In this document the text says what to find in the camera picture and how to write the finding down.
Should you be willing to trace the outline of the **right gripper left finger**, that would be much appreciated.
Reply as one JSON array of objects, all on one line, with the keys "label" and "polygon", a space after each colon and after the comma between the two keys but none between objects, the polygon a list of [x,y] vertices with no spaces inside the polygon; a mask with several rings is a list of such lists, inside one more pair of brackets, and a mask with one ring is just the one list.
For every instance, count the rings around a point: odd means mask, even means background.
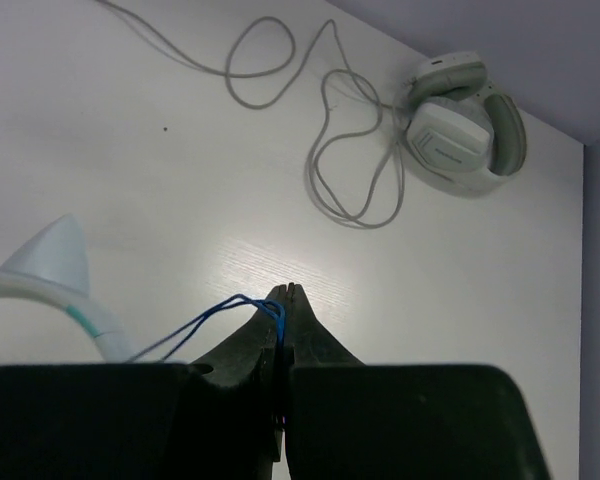
[{"label": "right gripper left finger", "polygon": [[191,365],[205,382],[195,401],[200,453],[215,479],[270,479],[280,460],[280,386],[286,287],[279,285],[236,332]]}]

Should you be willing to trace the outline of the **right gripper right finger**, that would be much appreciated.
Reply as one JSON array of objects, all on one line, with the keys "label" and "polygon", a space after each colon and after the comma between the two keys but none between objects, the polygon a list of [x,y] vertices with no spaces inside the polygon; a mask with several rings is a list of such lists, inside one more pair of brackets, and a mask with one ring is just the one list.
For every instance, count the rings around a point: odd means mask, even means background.
[{"label": "right gripper right finger", "polygon": [[300,284],[284,285],[284,345],[282,349],[282,418],[285,429],[285,454],[291,479],[300,479],[299,457],[292,441],[294,419],[291,372],[295,367],[323,365],[363,366],[316,317],[304,288]]}]

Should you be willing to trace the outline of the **teal cat-ear headphones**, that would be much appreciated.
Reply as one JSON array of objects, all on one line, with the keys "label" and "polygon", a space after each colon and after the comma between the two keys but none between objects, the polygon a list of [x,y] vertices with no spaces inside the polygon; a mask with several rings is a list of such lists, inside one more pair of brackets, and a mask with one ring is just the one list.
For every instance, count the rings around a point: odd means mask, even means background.
[{"label": "teal cat-ear headphones", "polygon": [[107,362],[125,362],[134,353],[120,320],[91,298],[86,238],[71,214],[44,227],[0,266],[1,298],[30,300],[64,312]]}]

